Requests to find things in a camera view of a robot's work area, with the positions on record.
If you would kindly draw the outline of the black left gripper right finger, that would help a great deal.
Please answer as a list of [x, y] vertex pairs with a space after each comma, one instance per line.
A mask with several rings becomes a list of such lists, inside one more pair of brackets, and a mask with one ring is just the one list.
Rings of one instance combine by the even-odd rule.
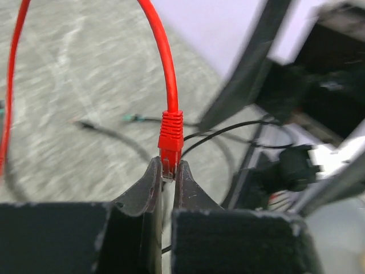
[[292, 213], [227, 210], [180, 163], [172, 211], [172, 273], [321, 273], [304, 220]]

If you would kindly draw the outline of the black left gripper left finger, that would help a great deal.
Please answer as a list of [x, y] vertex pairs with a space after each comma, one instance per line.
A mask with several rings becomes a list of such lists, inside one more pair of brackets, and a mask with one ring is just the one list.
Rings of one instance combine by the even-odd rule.
[[2, 273], [161, 273], [161, 163], [110, 202], [1, 204]]

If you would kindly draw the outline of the black cable teal plugs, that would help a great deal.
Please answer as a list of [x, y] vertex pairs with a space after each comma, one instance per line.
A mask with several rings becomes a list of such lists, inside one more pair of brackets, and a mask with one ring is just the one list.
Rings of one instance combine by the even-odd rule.
[[[198, 124], [197, 123], [190, 123], [190, 122], [185, 122], [183, 115], [175, 115], [175, 114], [170, 114], [170, 113], [163, 113], [163, 116], [161, 119], [157, 119], [157, 118], [152, 118], [152, 117], [146, 117], [146, 116], [142, 116], [142, 115], [138, 115], [138, 114], [131, 114], [131, 115], [125, 115], [122, 118], [122, 121], [124, 122], [128, 122], [128, 123], [134, 123], [134, 122], [154, 122], [154, 123], [161, 123], [162, 126], [166, 126], [166, 127], [182, 127], [182, 126], [188, 126], [191, 128], [198, 128]], [[240, 127], [245, 127], [245, 126], [250, 126], [250, 125], [254, 125], [254, 124], [260, 124], [259, 120], [254, 120], [254, 121], [247, 121], [247, 122], [241, 122], [241, 123], [237, 123], [225, 128], [222, 128], [220, 130], [203, 130], [203, 132], [227, 132], [236, 128], [240, 128]]]

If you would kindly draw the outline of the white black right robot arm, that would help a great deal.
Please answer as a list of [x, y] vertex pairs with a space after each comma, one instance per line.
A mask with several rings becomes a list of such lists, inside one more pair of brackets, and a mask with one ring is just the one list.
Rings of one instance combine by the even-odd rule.
[[274, 63], [257, 105], [318, 140], [325, 175], [364, 151], [364, 5], [324, 7], [294, 61]]

